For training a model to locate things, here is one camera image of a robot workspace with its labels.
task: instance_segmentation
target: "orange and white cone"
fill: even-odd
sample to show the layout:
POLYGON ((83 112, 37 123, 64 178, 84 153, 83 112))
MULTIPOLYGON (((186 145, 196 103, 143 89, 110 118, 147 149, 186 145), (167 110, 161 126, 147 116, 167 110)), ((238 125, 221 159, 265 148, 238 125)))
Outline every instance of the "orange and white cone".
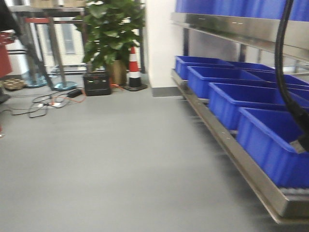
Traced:
POLYGON ((131 53, 129 57, 129 85, 124 86, 124 88, 129 91, 138 91, 147 88, 146 85, 141 83, 140 71, 137 65, 134 47, 131 47, 131 53))

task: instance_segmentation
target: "black cable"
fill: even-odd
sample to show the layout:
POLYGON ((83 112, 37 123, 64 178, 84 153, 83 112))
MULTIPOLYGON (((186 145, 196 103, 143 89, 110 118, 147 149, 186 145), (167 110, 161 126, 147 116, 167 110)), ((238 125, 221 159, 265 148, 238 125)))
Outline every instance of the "black cable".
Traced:
POLYGON ((284 76, 283 76, 283 45, 284 45, 284 36, 285 36, 288 20, 290 17, 291 9, 293 6, 293 2, 294 0, 286 0, 282 18, 280 20, 279 27, 278 27, 276 47, 275 47, 276 78, 277 78, 279 91, 286 104, 290 104, 293 101, 293 99, 291 98, 291 95, 287 90, 287 86, 286 86, 284 76))
POLYGON ((65 107, 66 105, 69 104, 70 100, 67 100, 63 105, 61 106, 54 106, 51 104, 51 100, 54 98, 53 95, 57 94, 57 93, 60 93, 59 95, 57 95, 55 97, 55 102, 56 103, 63 103, 66 99, 64 98, 61 98, 61 100, 57 101, 57 97, 60 97, 60 96, 64 96, 64 95, 68 95, 68 93, 63 93, 63 91, 57 91, 57 92, 54 92, 54 93, 51 93, 51 94, 46 94, 46 95, 42 95, 42 96, 38 96, 36 98, 34 98, 31 102, 31 106, 29 108, 12 108, 8 105, 6 105, 9 109, 5 109, 3 111, 0 111, 0 114, 3 113, 3 112, 6 112, 6 111, 9 111, 11 113, 12 116, 18 116, 18 115, 25 115, 27 114, 29 118, 37 118, 37 117, 42 117, 42 116, 45 116, 48 114, 48 107, 53 107, 53 108, 56 108, 56 109, 60 109, 60 108, 63 108, 65 107), (14 114, 13 113, 13 110, 27 110, 27 112, 22 112, 22 113, 18 113, 18 114, 14 114), (35 115, 33 116, 32 114, 39 111, 39 110, 45 110, 43 114, 40 114, 40 115, 35 115))
POLYGON ((292 10, 294 0, 286 0, 283 14, 278 27, 278 33, 276 38, 275 47, 275 66, 276 66, 276 78, 278 83, 278 88, 280 94, 285 102, 286 108, 293 116, 295 122, 299 125, 302 131, 305 133, 301 135, 297 143, 292 142, 293 145, 301 145, 299 152, 304 152, 303 150, 309 151, 309 115, 308 113, 292 99, 290 93, 288 92, 284 75, 283 75, 283 45, 284 36, 292 10))

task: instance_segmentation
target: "power adapter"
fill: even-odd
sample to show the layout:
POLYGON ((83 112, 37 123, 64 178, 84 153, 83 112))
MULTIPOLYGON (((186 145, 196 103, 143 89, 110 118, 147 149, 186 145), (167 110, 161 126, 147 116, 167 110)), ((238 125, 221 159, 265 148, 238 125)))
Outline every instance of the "power adapter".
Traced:
POLYGON ((82 90, 78 88, 78 89, 75 89, 75 90, 68 92, 67 96, 68 96, 68 98, 75 98, 75 97, 77 97, 81 94, 82 94, 82 90))

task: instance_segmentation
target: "window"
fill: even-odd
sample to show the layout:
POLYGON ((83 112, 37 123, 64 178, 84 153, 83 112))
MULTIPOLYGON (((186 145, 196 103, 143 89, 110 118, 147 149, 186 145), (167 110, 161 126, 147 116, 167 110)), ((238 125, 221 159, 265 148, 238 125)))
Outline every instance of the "window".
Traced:
POLYGON ((46 52, 47 52, 48 55, 51 55, 52 54, 52 46, 50 44, 48 26, 46 24, 42 24, 42 27, 43 27, 44 37, 45 37, 46 52))
MULTIPOLYGON (((69 20, 69 17, 63 17, 61 20, 69 20)), ((62 36, 66 54, 75 54, 72 27, 71 24, 61 24, 62 36)))

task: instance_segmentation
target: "blue plastic bin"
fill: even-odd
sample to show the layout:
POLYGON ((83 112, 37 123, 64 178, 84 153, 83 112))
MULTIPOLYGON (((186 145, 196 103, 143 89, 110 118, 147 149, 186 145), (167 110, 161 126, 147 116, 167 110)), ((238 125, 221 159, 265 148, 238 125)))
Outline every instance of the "blue plastic bin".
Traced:
POLYGON ((176 56, 175 70, 183 80, 188 79, 188 66, 234 68, 232 64, 217 58, 176 56))
POLYGON ((280 19, 285 0, 247 0, 245 17, 280 19))
MULTIPOLYGON (((237 130, 240 107, 286 110, 279 90, 275 88, 210 83, 209 109, 229 130, 237 130)), ((291 93, 301 106, 309 108, 309 101, 291 93)))
MULTIPOLYGON (((274 72, 271 73, 271 72, 250 71, 250 70, 248 70, 248 72, 252 73, 255 76, 258 76, 259 78, 265 81, 277 82, 276 74, 274 72)), ((292 75, 285 74, 284 79, 287 84, 309 86, 308 82, 298 79, 297 77, 292 76, 292 75)))
POLYGON ((245 13, 246 0, 217 0, 215 4, 215 15, 242 17, 245 13))
POLYGON ((309 187, 309 153, 289 144, 302 131, 288 112, 240 109, 237 141, 269 178, 284 188, 309 187))
MULTIPOLYGON (((309 86, 303 86, 303 85, 293 85, 293 84, 286 84, 288 88, 295 88, 295 89, 303 89, 303 90, 309 90, 309 86)), ((276 82, 265 82, 263 84, 263 87, 267 88, 278 88, 278 84, 276 82)))
POLYGON ((290 19, 295 21, 309 21, 309 1, 294 0, 290 19))
POLYGON ((177 0, 176 12, 213 15, 216 0, 177 0))
POLYGON ((209 83, 263 86, 265 81, 240 69, 188 67, 188 85, 199 98, 209 98, 209 83))
POLYGON ((298 95, 301 98, 304 98, 309 101, 309 89, 297 89, 297 88, 289 88, 289 92, 298 95))
POLYGON ((238 69, 243 69, 247 71, 264 71, 264 72, 274 72, 275 71, 275 69, 269 66, 266 66, 264 64, 235 62, 235 61, 228 61, 228 62, 234 65, 238 69))

